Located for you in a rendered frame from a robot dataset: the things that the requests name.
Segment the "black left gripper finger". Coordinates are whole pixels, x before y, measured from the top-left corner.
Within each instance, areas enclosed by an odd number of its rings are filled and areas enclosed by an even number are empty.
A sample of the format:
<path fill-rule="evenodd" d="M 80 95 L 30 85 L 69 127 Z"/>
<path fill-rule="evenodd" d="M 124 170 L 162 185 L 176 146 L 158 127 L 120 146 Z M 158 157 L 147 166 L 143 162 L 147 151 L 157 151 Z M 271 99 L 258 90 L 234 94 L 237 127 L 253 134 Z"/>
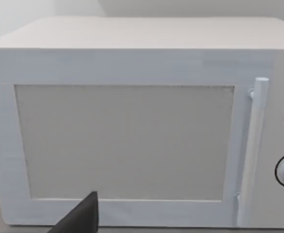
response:
<path fill-rule="evenodd" d="M 91 192 L 47 233 L 98 233 L 98 193 Z"/>

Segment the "pale microwave door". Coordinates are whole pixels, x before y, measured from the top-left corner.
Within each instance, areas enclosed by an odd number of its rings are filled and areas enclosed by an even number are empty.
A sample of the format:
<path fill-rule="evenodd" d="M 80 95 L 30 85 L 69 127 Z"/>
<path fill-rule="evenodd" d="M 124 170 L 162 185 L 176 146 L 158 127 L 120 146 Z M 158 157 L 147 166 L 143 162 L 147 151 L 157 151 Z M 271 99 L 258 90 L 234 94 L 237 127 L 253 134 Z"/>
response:
<path fill-rule="evenodd" d="M 269 50 L 0 48 L 0 208 L 53 225 L 233 227 Z"/>

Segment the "pale microwave oven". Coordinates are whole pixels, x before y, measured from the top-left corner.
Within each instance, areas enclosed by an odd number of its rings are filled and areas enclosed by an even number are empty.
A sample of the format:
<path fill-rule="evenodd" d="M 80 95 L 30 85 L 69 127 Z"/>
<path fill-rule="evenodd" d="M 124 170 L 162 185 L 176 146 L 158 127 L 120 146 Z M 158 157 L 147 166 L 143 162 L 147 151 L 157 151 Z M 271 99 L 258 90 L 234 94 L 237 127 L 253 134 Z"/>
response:
<path fill-rule="evenodd" d="M 0 37 L 3 49 L 269 50 L 274 53 L 245 228 L 284 228 L 284 21 L 276 18 L 49 17 Z"/>

